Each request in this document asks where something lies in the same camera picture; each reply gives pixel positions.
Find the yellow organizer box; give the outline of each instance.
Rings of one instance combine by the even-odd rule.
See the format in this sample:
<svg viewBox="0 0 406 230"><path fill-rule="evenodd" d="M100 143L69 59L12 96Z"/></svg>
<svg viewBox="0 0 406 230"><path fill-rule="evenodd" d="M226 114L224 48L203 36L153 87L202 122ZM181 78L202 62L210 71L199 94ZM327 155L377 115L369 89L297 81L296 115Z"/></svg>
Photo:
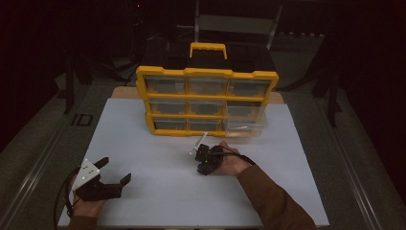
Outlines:
<svg viewBox="0 0 406 230"><path fill-rule="evenodd" d="M253 136L278 82L265 47L153 40L137 68L146 123L156 135Z"/></svg>

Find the plastic drawer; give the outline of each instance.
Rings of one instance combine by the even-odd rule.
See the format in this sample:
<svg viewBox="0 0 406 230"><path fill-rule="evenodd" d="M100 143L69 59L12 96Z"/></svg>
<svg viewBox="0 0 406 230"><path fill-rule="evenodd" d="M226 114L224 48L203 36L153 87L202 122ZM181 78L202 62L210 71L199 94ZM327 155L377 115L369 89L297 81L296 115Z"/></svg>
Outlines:
<svg viewBox="0 0 406 230"><path fill-rule="evenodd" d="M220 120L189 119L189 129L193 131L219 131Z"/></svg>
<svg viewBox="0 0 406 230"><path fill-rule="evenodd" d="M145 75L148 93L185 94L185 77Z"/></svg>
<svg viewBox="0 0 406 230"><path fill-rule="evenodd" d="M261 132L268 127L266 116L263 113L256 121L239 121L224 119L224 130L226 136L229 137L244 137L244 136L258 136Z"/></svg>
<svg viewBox="0 0 406 230"><path fill-rule="evenodd" d="M149 99L153 114L185 114L186 100L183 99Z"/></svg>
<svg viewBox="0 0 406 230"><path fill-rule="evenodd" d="M190 114L221 116L225 103L224 101L188 100L188 104Z"/></svg>
<svg viewBox="0 0 406 230"><path fill-rule="evenodd" d="M227 102L227 118L245 117L246 119L256 120L263 112L261 103L257 102Z"/></svg>
<svg viewBox="0 0 406 230"><path fill-rule="evenodd" d="M229 95L264 97L269 80L230 80Z"/></svg>
<svg viewBox="0 0 406 230"><path fill-rule="evenodd" d="M156 129L186 130L186 119L184 118L154 118Z"/></svg>
<svg viewBox="0 0 406 230"><path fill-rule="evenodd" d="M189 78L189 94L193 95L225 95L227 79L216 77Z"/></svg>

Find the dark floor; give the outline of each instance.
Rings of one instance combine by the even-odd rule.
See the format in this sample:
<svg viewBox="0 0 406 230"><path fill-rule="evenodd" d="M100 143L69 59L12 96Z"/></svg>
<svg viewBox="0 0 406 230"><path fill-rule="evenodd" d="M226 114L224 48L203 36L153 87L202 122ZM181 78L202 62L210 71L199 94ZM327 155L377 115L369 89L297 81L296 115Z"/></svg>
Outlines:
<svg viewBox="0 0 406 230"><path fill-rule="evenodd" d="M285 35L275 38L271 54L281 76L279 86L304 75L321 40ZM326 100L315 99L310 93L313 84L282 92L282 96L330 221L323 229L406 229L406 208L345 92L339 91L342 112L336 114L337 128L332 128L326 118ZM82 161L104 103L119 85L122 83L108 79L94 80L92 85L77 83L76 103L70 114L63 115L65 101L51 99L3 150L0 228L53 229L59 186ZM94 121L91 126L71 126L75 114L92 115ZM61 208L60 200L57 216Z"/></svg>

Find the yellow handle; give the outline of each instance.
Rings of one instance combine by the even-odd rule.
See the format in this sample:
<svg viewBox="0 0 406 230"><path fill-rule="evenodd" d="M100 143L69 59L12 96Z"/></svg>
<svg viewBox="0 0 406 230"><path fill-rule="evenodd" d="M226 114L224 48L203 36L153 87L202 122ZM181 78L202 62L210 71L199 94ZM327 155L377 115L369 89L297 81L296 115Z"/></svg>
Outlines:
<svg viewBox="0 0 406 230"><path fill-rule="evenodd" d="M227 59L226 46L224 44L192 42L191 43L191 53L189 55L190 58L192 57L193 50L222 51L223 55L224 55L224 59Z"/></svg>

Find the brown sleeve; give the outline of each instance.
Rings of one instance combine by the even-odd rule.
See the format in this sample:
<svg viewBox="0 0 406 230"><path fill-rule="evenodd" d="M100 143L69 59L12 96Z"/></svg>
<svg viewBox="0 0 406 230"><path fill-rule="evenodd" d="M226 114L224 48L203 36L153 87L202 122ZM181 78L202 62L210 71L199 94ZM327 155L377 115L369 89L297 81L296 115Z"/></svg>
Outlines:
<svg viewBox="0 0 406 230"><path fill-rule="evenodd" d="M313 219L258 166L237 177L267 230L316 229Z"/></svg>
<svg viewBox="0 0 406 230"><path fill-rule="evenodd" d="M96 218L73 216L69 222L69 230L96 230Z"/></svg>

